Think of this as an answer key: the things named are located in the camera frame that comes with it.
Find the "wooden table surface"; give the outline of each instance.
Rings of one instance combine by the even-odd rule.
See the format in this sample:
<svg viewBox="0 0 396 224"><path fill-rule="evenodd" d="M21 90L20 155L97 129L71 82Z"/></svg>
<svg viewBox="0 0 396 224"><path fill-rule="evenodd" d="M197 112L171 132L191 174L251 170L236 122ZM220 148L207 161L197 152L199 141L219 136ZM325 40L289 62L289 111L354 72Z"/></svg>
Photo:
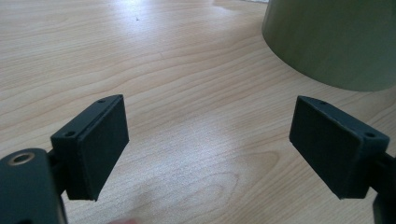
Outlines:
<svg viewBox="0 0 396 224"><path fill-rule="evenodd" d="M375 192L339 201L289 142L290 123L301 94L396 139L396 88L344 91L296 72L262 38L266 7L1 1L0 157L50 150L67 121L121 93L131 141L98 202L64 194L70 223L373 223Z"/></svg>

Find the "black plastic block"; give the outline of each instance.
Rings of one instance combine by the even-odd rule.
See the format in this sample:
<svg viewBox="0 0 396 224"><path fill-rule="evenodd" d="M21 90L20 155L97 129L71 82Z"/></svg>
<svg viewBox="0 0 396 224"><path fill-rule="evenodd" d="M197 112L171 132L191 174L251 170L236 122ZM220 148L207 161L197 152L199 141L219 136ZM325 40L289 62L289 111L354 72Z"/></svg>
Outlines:
<svg viewBox="0 0 396 224"><path fill-rule="evenodd" d="M66 163L71 200L97 200L120 154L129 142L122 95L103 98L51 138L55 156Z"/></svg>
<svg viewBox="0 0 396 224"><path fill-rule="evenodd" d="M299 96L290 141L338 198L364 198L389 138L317 99Z"/></svg>

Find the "wooden table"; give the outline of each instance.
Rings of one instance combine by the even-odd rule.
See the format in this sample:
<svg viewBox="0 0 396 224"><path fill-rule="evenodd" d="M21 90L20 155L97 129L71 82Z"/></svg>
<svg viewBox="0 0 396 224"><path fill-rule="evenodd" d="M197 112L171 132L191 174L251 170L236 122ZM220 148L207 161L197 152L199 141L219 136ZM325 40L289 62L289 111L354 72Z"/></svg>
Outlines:
<svg viewBox="0 0 396 224"><path fill-rule="evenodd" d="M396 139L396 88L344 91L296 72L262 38L265 9L1 1L0 157L50 150L67 121L121 93L131 141L97 203L64 195L70 223L373 223L375 193L339 201L289 142L290 123L301 94Z"/></svg>

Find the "black mount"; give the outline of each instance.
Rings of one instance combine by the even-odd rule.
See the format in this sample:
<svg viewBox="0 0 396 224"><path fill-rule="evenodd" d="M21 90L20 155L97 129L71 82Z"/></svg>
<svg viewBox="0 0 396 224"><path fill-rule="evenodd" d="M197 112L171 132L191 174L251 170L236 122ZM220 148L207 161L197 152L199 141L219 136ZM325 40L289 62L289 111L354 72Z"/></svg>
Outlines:
<svg viewBox="0 0 396 224"><path fill-rule="evenodd" d="M376 224L396 223L396 160L389 138L336 107L299 96L290 141L340 199L365 198L370 187Z"/></svg>
<svg viewBox="0 0 396 224"><path fill-rule="evenodd" d="M129 142L122 95L103 98L51 138L53 150L28 148L0 160L0 223L67 223L61 194L97 200Z"/></svg>

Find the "green cylinder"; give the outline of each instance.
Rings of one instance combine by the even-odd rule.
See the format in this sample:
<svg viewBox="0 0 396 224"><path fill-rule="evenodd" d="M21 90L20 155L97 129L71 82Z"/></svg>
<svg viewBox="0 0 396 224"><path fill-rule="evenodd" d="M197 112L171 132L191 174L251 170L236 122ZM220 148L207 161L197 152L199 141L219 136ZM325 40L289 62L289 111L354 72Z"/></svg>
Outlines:
<svg viewBox="0 0 396 224"><path fill-rule="evenodd" d="M281 60L328 85L396 83L396 0L270 0L262 35Z"/></svg>

